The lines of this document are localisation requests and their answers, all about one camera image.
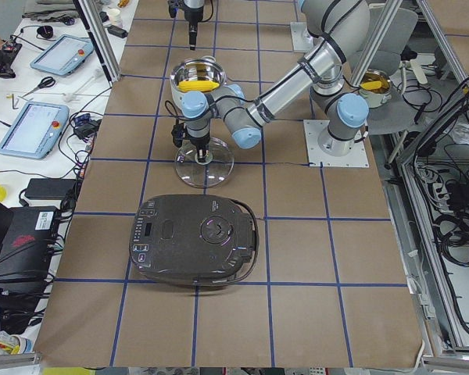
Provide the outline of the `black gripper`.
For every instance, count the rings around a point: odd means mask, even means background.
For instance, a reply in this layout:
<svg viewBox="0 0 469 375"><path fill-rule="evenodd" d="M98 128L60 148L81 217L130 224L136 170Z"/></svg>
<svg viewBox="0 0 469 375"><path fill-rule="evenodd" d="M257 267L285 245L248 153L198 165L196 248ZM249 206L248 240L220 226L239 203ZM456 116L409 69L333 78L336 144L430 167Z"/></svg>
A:
<svg viewBox="0 0 469 375"><path fill-rule="evenodd" d="M196 150L198 151L198 161L206 161L206 150L208 149L209 144L209 132L204 135L198 136L194 135L188 130L187 134L188 140L196 147Z"/></svg>
<svg viewBox="0 0 469 375"><path fill-rule="evenodd" d="M184 18L188 21L189 48L194 51L197 44L198 24L203 19L204 0L184 0Z"/></svg>

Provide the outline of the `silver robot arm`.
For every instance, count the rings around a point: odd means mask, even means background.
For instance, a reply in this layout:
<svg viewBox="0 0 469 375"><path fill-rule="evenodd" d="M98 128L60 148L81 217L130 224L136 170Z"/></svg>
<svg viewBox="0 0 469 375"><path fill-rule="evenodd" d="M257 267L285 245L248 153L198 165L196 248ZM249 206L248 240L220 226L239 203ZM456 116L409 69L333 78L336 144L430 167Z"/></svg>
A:
<svg viewBox="0 0 469 375"><path fill-rule="evenodd" d="M224 85L211 93L189 91L183 95L181 111L172 130L174 145L191 142L198 160L206 160L210 141L210 121L220 118L239 148L256 146L263 126L304 91L328 115L328 127L318 143L333 156L346 155L369 113L366 100L343 88L342 67L366 39L370 10L365 1L301 1L308 33L316 45L303 55L279 81L257 98L244 103L237 84Z"/></svg>

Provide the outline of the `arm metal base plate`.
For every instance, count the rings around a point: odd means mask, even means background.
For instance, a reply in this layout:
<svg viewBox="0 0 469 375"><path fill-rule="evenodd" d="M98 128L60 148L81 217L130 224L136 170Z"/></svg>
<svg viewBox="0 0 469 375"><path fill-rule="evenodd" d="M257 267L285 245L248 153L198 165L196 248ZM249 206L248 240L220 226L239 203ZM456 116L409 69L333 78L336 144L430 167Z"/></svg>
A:
<svg viewBox="0 0 469 375"><path fill-rule="evenodd" d="M313 47L313 37L307 30L306 22L291 22L290 32L294 52L309 52Z"/></svg>
<svg viewBox="0 0 469 375"><path fill-rule="evenodd" d="M314 167L368 168L364 139L358 130L354 139L339 141L328 132L328 120L304 120L308 163Z"/></svg>

